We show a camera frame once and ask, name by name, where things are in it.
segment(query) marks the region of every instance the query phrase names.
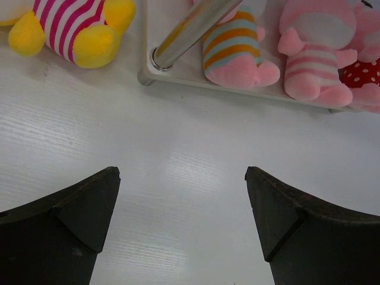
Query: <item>shelf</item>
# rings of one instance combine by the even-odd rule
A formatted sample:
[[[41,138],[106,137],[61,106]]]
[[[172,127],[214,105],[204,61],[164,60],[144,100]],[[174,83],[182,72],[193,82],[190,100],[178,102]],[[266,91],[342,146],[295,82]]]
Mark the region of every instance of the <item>shelf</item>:
[[[284,0],[268,0],[264,15],[258,19],[258,22],[265,27],[267,32],[266,38],[261,44],[263,49],[263,57],[274,62],[281,69],[281,78],[276,84],[268,87],[253,88],[252,90],[229,89],[213,84],[205,78],[203,73],[201,42],[195,44],[192,48],[190,48],[190,50],[182,55],[170,70],[162,72],[155,69],[150,62],[151,51],[166,38],[175,25],[177,25],[184,15],[186,15],[186,12],[191,8],[190,0],[144,0],[145,35],[142,70],[145,76],[153,80],[229,91],[232,93],[287,101],[302,105],[310,105],[292,99],[285,93],[283,88],[283,71],[286,63],[286,57],[279,54],[277,51],[277,43],[280,37],[278,32],[278,22],[284,7],[284,2]],[[335,110],[357,112],[349,107]]]

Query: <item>white table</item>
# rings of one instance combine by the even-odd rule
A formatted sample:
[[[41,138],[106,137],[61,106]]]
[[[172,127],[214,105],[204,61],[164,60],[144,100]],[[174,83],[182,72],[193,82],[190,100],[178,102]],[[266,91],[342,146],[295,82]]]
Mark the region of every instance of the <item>white table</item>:
[[[273,284],[244,181],[251,165],[380,215],[380,116],[143,87],[141,25],[139,14],[115,61],[96,70],[47,48],[19,57],[0,30],[0,211],[121,171],[91,285]]]

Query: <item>stuffed animal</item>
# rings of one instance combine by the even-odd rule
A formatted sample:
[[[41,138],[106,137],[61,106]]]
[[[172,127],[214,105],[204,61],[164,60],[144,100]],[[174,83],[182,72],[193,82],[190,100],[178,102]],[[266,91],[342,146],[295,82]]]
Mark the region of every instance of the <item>stuffed animal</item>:
[[[108,64],[135,16],[133,0],[0,0],[0,26],[13,26],[9,45],[38,54],[44,43],[83,68]]]
[[[265,30],[256,25],[255,17],[264,12],[267,1],[251,2],[239,6],[227,16],[229,21],[225,18],[203,37],[205,76],[220,86],[250,89],[274,84],[280,78],[279,68],[261,56]]]
[[[357,50],[358,61],[344,69],[341,81],[351,88],[352,108],[380,113],[380,12],[367,2],[354,12],[357,29],[348,47]]]
[[[280,18],[278,51],[288,56],[284,87],[296,100],[326,107],[352,102],[338,69],[357,59],[354,49],[341,50],[356,31],[353,8],[360,0],[287,0]]]

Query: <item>red polka dot clothing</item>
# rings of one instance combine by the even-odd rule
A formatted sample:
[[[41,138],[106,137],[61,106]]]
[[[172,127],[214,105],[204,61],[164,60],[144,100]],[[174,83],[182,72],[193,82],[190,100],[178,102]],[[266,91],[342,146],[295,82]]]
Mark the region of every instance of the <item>red polka dot clothing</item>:
[[[360,62],[344,69],[341,81],[350,88],[361,88],[366,83],[380,86],[380,58],[375,62]]]

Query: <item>metal pole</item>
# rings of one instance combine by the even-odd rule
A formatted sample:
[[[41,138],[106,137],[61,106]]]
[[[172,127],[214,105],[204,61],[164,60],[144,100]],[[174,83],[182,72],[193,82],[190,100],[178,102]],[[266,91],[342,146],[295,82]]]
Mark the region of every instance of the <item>metal pole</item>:
[[[195,4],[166,39],[152,51],[151,63],[158,70],[168,70],[174,62],[191,48],[215,24],[236,8],[242,0],[200,0]],[[138,80],[150,85],[141,70]]]

